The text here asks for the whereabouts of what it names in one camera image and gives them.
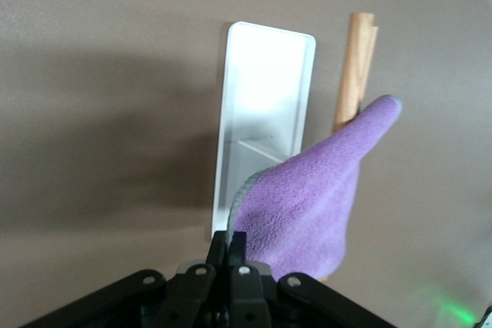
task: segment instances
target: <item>wooden handle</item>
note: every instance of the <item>wooden handle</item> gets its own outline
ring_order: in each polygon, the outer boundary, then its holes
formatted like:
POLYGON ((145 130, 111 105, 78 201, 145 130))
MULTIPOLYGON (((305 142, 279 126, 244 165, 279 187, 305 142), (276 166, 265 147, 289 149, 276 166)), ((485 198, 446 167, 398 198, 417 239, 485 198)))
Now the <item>wooden handle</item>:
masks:
POLYGON ((373 26, 373 21, 374 15, 371 13, 351 15, 333 132, 355 118, 364 97, 377 36, 377 27, 373 26))

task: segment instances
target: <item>black object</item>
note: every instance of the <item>black object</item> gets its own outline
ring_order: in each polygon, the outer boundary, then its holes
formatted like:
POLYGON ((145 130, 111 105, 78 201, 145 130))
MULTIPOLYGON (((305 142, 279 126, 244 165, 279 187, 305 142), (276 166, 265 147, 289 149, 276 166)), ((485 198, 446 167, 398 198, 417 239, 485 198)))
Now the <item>black object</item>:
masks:
POLYGON ((276 283, 245 251, 246 233, 227 248, 216 232, 207 260, 181 265, 168 282, 142 270, 22 328, 395 328, 306 274, 276 283))

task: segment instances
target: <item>microfiber cloth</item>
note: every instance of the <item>microfiber cloth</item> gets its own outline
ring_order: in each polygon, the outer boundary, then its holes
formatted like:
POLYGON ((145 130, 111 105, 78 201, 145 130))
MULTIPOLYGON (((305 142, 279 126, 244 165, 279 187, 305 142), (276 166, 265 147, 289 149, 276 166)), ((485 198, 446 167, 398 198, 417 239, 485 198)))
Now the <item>microfiber cloth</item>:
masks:
POLYGON ((385 95, 350 124, 278 166, 251 176, 234 199, 228 236, 248 233, 247 260, 288 273, 326 277, 341 264, 362 158, 398 119, 385 95))

